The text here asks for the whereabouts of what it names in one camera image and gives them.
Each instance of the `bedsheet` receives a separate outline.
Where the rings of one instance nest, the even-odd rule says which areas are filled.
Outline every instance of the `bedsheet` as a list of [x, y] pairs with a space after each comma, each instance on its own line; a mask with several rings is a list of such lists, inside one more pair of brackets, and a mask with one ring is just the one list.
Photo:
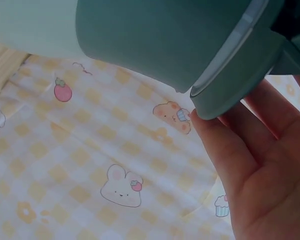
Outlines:
[[[268, 78], [300, 109], [291, 76]], [[0, 240], [233, 239], [189, 94], [31, 56], [0, 94]]]

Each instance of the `pink strawberry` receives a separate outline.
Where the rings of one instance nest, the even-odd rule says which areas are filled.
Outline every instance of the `pink strawberry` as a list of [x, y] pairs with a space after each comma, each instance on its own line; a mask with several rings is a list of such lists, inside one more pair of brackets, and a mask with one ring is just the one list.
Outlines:
[[140, 192], [142, 190], [142, 184], [136, 180], [131, 181], [130, 185], [133, 191]]
[[57, 77], [55, 80], [54, 95], [60, 102], [65, 103], [71, 99], [72, 90], [65, 81]]

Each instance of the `bunny face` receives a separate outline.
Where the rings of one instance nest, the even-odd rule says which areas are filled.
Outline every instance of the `bunny face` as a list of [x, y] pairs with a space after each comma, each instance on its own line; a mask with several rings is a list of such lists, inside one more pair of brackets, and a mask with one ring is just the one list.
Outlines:
[[107, 172], [108, 181], [101, 188], [101, 195], [115, 204], [136, 208], [141, 205], [140, 191], [143, 179], [126, 171], [119, 165], [112, 165]]

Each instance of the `pink cheek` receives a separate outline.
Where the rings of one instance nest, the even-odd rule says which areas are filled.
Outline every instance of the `pink cheek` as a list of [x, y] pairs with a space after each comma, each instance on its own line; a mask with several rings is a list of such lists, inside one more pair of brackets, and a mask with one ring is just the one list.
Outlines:
[[133, 197], [128, 197], [128, 201], [129, 201], [129, 203], [135, 203], [136, 202]]
[[173, 109], [177, 109], [177, 108], [178, 108], [178, 106], [177, 106], [176, 104], [172, 104], [171, 107], [172, 107]]
[[112, 197], [112, 198], [115, 197], [115, 194], [114, 194], [112, 191], [107, 191], [107, 192], [105, 192], [105, 194], [106, 194], [108, 197]]

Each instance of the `wooden surface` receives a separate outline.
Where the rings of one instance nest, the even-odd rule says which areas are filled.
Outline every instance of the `wooden surface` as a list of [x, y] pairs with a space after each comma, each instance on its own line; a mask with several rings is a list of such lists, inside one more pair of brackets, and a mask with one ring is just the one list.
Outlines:
[[25, 52], [9, 49], [0, 44], [0, 91], [8, 78], [13, 75], [27, 58]]

